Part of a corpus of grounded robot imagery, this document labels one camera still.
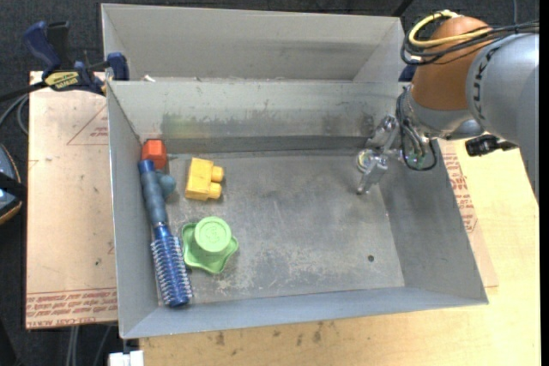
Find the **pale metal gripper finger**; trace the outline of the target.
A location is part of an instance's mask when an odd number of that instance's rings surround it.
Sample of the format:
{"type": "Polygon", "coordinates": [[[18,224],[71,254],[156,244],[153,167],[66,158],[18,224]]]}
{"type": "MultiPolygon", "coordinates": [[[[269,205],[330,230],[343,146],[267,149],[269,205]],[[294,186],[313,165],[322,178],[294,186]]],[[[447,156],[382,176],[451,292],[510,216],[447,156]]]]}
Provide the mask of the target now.
{"type": "Polygon", "coordinates": [[[375,167],[370,173],[362,173],[362,177],[359,181],[357,193],[359,195],[366,194],[370,191],[370,188],[378,184],[381,178],[388,170],[388,160],[384,156],[375,156],[375,167]]]}
{"type": "Polygon", "coordinates": [[[370,173],[375,167],[375,152],[372,149],[363,149],[356,156],[357,168],[362,173],[370,173]]]}

